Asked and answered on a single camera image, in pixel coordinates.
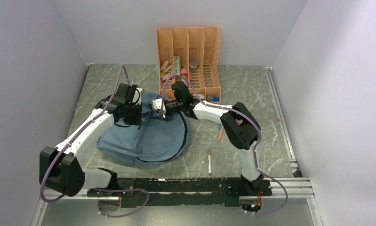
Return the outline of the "brown white marker pen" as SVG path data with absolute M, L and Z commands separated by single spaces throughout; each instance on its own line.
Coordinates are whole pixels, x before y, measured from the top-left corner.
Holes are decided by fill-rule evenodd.
M 208 175 L 212 176 L 211 150 L 208 149 Z

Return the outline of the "blue student backpack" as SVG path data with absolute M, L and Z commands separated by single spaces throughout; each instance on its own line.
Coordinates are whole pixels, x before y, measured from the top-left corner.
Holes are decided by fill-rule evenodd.
M 156 119 L 151 102 L 160 97 L 160 94 L 146 92 L 143 124 L 128 126 L 119 120 L 98 139 L 97 149 L 116 161 L 136 166 L 156 166 L 178 158 L 190 141 L 189 122 L 182 113 L 166 120 Z

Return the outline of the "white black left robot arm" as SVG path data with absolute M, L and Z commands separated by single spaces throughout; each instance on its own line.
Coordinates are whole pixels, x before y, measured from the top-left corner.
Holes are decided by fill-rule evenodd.
M 67 139 L 54 148 L 46 146 L 39 156 L 40 196 L 44 189 L 73 197 L 81 190 L 100 189 L 105 195 L 117 193 L 117 173 L 104 169 L 83 169 L 80 162 L 98 139 L 117 122 L 127 126 L 142 124 L 144 89 L 121 83 L 117 90 L 101 99 L 88 118 Z

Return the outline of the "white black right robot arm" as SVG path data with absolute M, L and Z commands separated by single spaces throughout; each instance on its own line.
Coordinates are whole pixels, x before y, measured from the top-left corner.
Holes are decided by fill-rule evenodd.
M 174 100 L 165 97 L 153 101 L 152 107 L 166 119 L 176 113 L 183 113 L 186 117 L 195 120 L 208 120 L 219 123 L 230 143 L 239 150 L 242 164 L 242 189 L 248 195 L 255 194 L 263 181 L 258 160 L 256 146 L 262 138 L 258 122 L 246 108 L 237 102 L 234 105 L 217 105 L 194 97 L 186 84 L 177 81 L 172 84 Z

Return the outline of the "orange pencil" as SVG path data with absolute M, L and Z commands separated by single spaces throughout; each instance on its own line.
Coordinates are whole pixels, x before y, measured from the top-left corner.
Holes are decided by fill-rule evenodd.
M 217 138 L 218 141 L 221 140 L 222 135 L 223 135 L 223 131 L 224 131 L 224 127 L 222 126 L 222 128 L 219 130 L 219 134 L 218 134 L 218 138 Z

